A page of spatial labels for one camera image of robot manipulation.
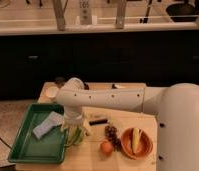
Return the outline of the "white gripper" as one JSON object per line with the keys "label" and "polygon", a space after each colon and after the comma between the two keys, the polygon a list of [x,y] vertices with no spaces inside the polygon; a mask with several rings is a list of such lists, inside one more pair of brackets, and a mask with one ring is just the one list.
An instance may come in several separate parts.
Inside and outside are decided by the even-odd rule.
{"label": "white gripper", "polygon": [[82,128],[84,124],[84,114],[81,107],[64,107],[63,122],[61,131],[68,129],[71,126]]}

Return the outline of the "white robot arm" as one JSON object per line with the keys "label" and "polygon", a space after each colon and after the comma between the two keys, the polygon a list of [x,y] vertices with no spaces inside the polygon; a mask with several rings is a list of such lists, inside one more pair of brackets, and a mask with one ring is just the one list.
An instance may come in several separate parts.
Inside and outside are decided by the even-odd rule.
{"label": "white robot arm", "polygon": [[157,118],[157,171],[199,171],[199,85],[86,90],[77,78],[58,90],[65,121],[80,123],[83,106],[119,109]]}

